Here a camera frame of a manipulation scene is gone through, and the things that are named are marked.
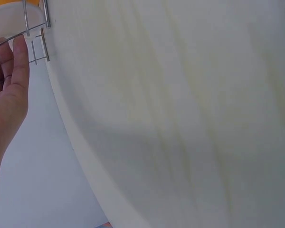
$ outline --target wall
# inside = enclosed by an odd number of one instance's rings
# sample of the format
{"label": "wall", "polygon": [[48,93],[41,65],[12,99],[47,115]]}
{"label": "wall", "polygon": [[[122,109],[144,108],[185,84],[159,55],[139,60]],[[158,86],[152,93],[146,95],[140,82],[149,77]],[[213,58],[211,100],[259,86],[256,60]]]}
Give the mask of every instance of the wall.
{"label": "wall", "polygon": [[[40,57],[39,40],[35,46]],[[106,221],[72,150],[45,63],[31,64],[28,116],[0,171],[0,228],[93,228]]]}

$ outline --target orange object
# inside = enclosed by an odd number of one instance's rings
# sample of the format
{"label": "orange object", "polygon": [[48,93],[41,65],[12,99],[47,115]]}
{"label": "orange object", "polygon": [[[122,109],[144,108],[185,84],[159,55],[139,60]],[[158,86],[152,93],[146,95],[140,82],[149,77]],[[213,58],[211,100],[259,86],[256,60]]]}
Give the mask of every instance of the orange object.
{"label": "orange object", "polygon": [[[0,0],[0,5],[11,3],[11,2],[16,2],[16,1],[21,1],[21,0]],[[34,5],[39,4],[39,0],[27,0],[27,2],[32,3]]]}

